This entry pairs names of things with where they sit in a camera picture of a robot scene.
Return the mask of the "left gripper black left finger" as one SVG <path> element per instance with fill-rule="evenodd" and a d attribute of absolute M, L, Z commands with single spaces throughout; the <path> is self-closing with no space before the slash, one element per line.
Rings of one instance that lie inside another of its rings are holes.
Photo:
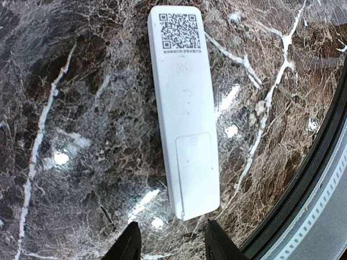
<path fill-rule="evenodd" d="M 130 222 L 102 260 L 140 260 L 142 238 L 137 222 Z"/>

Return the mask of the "white battery cover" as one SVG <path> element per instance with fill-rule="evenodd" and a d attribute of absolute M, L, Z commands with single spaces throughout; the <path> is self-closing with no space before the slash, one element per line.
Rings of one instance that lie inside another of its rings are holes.
<path fill-rule="evenodd" d="M 206 187 L 213 180 L 213 160 L 209 133 L 176 139 L 179 177 L 183 190 Z"/>

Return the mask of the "white air conditioner remote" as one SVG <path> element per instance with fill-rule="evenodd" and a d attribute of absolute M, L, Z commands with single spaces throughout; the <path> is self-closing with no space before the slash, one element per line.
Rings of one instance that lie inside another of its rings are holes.
<path fill-rule="evenodd" d="M 183 221 L 220 205 L 220 172 L 214 94 L 201 12 L 194 6 L 157 5 L 147 19 L 153 81 L 169 201 Z M 176 139 L 209 133 L 213 180 L 183 190 Z"/>

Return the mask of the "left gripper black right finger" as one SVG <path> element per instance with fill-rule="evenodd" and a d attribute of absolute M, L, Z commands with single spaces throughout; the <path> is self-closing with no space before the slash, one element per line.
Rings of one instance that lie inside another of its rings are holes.
<path fill-rule="evenodd" d="M 208 219 L 204 242 L 207 260 L 248 260 L 215 220 Z"/>

